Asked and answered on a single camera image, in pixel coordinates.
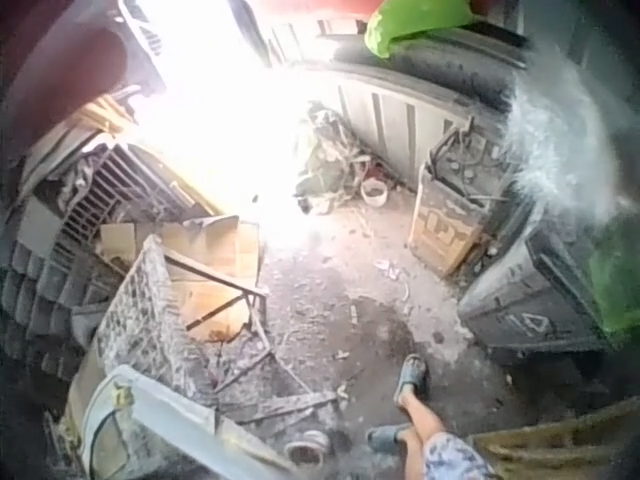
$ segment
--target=cloth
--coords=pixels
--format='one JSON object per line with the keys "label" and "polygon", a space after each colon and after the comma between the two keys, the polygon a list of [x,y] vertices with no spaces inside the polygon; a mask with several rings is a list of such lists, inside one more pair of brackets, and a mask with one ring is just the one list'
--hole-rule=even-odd
{"label": "cloth", "polygon": [[424,445],[425,480],[499,478],[478,452],[451,433],[437,433]]}

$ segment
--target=concrete floor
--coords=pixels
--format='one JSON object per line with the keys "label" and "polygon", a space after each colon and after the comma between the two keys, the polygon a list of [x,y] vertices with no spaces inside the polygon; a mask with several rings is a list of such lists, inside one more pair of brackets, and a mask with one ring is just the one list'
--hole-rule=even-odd
{"label": "concrete floor", "polygon": [[[334,478],[387,478],[382,472],[398,478],[398,459],[374,456],[363,442],[367,428],[407,421],[392,395],[400,365],[412,352],[428,359],[429,405],[453,432],[467,435],[536,420],[505,373],[460,325],[455,290],[406,248],[413,203],[412,194],[396,190],[381,209],[354,201],[327,216],[272,211],[264,222],[268,248],[260,284],[269,290],[271,341],[314,391],[346,385],[348,400],[291,426],[279,440],[265,434],[264,425],[256,433],[281,447],[306,428],[339,430],[343,442]],[[380,262],[393,265],[399,276],[390,277]],[[244,335],[224,347],[221,367],[228,373],[239,369],[259,348],[254,337]],[[342,353],[348,357],[336,358]],[[265,362],[229,388],[222,402],[300,393],[275,362]]]}

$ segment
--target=gray slipper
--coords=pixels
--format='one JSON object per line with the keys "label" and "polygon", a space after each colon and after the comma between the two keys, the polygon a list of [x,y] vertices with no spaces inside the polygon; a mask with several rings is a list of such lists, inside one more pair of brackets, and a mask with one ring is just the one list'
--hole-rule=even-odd
{"label": "gray slipper", "polygon": [[424,394],[427,389],[427,363],[417,353],[412,353],[404,359],[396,393],[393,394],[393,403],[400,406],[400,393],[402,387],[407,384],[415,386],[416,394]]}
{"label": "gray slipper", "polygon": [[367,431],[367,444],[371,450],[377,453],[399,454],[398,434],[408,428],[411,428],[410,423],[371,428]]}

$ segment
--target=cardboard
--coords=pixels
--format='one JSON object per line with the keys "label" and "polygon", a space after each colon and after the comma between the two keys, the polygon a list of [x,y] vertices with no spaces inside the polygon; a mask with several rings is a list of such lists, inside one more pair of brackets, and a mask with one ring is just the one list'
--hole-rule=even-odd
{"label": "cardboard", "polygon": [[[111,224],[103,225],[101,255],[113,262],[117,258],[133,263],[144,240],[152,233],[163,244],[213,270],[255,286],[258,278],[260,243],[258,227],[240,222],[237,216],[208,220],[206,225]],[[178,306],[185,326],[204,317],[240,295],[240,291],[168,266]],[[244,301],[235,303],[211,319],[189,330],[202,342],[228,342],[235,338],[249,319]]]}

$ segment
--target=small white container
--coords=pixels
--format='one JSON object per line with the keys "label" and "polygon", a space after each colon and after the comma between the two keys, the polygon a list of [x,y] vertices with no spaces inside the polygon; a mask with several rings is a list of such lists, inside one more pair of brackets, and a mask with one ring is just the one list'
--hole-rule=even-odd
{"label": "small white container", "polygon": [[377,178],[369,177],[360,185],[360,195],[367,205],[380,208],[387,203],[389,188]]}

